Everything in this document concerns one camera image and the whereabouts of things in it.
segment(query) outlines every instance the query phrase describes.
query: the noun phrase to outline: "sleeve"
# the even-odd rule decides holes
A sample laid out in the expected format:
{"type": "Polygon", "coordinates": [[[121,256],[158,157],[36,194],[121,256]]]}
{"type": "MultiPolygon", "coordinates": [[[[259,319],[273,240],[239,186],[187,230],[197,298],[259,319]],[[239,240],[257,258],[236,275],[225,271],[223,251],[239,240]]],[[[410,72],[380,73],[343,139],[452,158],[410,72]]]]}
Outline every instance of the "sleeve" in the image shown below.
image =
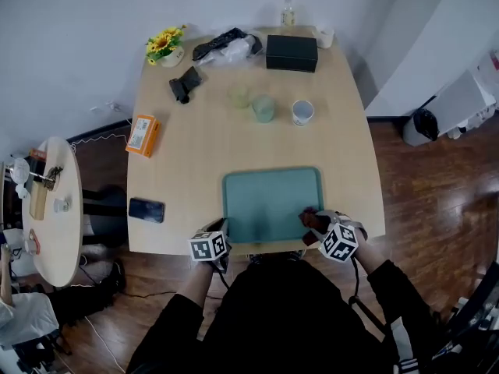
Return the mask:
{"type": "Polygon", "coordinates": [[[14,318],[15,309],[0,298],[0,328],[14,318]]]}
{"type": "Polygon", "coordinates": [[[133,353],[126,372],[147,363],[175,358],[177,351],[185,353],[186,348],[192,348],[197,342],[202,322],[202,308],[185,296],[175,294],[133,353]]]}
{"type": "Polygon", "coordinates": [[[415,357],[434,352],[440,340],[439,327],[431,308],[421,298],[407,276],[387,260],[367,277],[383,309],[388,324],[402,318],[415,357]]]}

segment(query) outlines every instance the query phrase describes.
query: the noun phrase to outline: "black shirt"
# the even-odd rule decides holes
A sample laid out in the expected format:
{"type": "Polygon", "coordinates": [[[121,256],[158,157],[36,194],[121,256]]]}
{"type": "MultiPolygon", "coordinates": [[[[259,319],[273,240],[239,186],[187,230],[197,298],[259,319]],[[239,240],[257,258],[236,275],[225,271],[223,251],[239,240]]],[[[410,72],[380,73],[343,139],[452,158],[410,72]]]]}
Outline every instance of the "black shirt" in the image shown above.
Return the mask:
{"type": "MultiPolygon", "coordinates": [[[[430,309],[399,268],[386,261],[368,276],[391,323],[402,316],[412,349],[429,353],[436,329],[430,309]]],[[[304,261],[250,265],[235,279],[203,341],[203,310],[175,295],[136,349],[127,372],[166,372],[179,362],[215,367],[234,360],[310,367],[333,372],[392,372],[390,345],[369,333],[340,291],[304,261]]]]}

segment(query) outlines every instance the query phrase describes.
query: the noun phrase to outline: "label on box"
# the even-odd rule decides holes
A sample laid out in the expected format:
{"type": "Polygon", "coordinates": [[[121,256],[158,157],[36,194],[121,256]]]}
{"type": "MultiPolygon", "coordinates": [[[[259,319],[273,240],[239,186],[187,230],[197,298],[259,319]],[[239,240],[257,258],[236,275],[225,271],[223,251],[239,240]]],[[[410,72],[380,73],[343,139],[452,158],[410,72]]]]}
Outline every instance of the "label on box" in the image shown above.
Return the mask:
{"type": "Polygon", "coordinates": [[[137,150],[142,149],[142,144],[147,134],[147,129],[149,128],[150,119],[139,118],[135,124],[135,129],[133,130],[132,138],[128,145],[131,148],[137,150]]]}

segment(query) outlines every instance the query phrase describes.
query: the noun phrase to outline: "flower pot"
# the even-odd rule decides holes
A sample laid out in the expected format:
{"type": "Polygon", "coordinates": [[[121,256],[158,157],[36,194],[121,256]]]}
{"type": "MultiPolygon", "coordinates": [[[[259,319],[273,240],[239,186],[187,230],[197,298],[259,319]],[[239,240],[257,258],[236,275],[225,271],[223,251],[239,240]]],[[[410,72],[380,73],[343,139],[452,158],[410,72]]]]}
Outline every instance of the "flower pot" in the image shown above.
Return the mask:
{"type": "Polygon", "coordinates": [[[173,68],[177,66],[184,58],[185,52],[182,46],[178,46],[170,55],[160,58],[157,63],[165,68],[173,68]]]}

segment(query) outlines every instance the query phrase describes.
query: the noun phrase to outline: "white cloth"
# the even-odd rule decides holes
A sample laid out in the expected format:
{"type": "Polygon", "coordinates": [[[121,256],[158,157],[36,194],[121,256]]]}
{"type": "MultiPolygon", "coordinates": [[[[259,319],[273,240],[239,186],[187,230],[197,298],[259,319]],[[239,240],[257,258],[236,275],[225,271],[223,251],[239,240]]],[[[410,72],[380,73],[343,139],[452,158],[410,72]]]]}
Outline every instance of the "white cloth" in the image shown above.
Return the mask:
{"type": "Polygon", "coordinates": [[[0,345],[11,347],[34,340],[59,328],[50,299],[37,292],[14,294],[14,306],[0,299],[0,345]]]}

